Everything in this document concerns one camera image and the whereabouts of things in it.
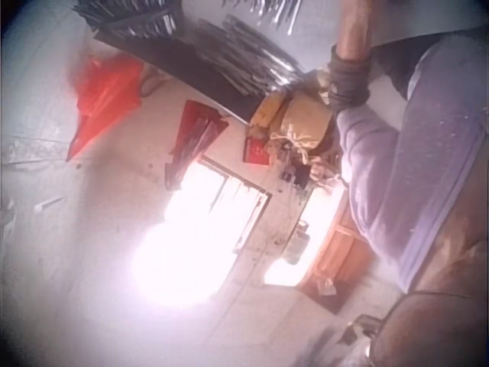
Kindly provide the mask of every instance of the purple shirt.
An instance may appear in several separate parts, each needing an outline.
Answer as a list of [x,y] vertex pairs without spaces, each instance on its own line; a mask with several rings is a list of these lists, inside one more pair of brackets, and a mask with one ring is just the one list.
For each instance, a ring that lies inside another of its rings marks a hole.
[[452,36],[419,63],[401,131],[366,105],[337,118],[355,222],[407,292],[487,138],[487,47]]

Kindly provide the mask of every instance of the bundle of metal pieces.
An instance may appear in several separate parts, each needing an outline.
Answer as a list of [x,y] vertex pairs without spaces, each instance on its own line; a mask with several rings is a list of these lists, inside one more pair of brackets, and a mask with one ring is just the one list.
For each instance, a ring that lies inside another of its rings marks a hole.
[[231,15],[222,25],[199,21],[194,47],[243,95],[265,96],[301,80],[299,64],[253,28]]
[[282,23],[288,24],[287,34],[291,35],[303,0],[222,0],[222,7],[227,4],[238,6],[241,2],[250,3],[252,13],[257,13],[260,19],[269,21],[277,29]]
[[78,0],[73,10],[93,31],[159,38],[181,33],[181,0]]

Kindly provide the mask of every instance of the red object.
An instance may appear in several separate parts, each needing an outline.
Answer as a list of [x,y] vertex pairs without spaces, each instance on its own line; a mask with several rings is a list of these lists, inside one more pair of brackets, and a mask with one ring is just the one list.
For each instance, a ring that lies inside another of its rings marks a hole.
[[270,164],[270,155],[265,149],[266,141],[248,136],[244,141],[243,162],[252,164],[261,164],[267,166]]
[[72,140],[70,161],[101,132],[141,105],[139,80],[143,63],[121,54],[100,62],[91,58],[78,88],[78,131]]
[[167,190],[180,188],[187,168],[202,156],[228,126],[216,109],[196,101],[186,101],[175,148],[171,151],[173,161],[165,165]]

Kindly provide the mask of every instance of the wooden furniture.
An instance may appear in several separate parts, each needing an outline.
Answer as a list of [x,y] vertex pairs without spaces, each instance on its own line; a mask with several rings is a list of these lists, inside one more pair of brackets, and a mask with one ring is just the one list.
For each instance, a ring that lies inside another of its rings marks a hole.
[[[351,216],[348,191],[343,194],[324,244],[299,289],[332,313],[338,313],[374,260],[368,241]],[[332,281],[336,294],[324,296],[320,287]]]

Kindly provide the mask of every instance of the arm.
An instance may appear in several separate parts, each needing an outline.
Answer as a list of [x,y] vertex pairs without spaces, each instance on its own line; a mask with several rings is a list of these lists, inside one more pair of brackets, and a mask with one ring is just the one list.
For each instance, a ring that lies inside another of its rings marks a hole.
[[383,202],[399,135],[365,105],[369,97],[372,6],[373,0],[342,0],[329,94],[340,145],[351,167],[352,215],[367,237]]

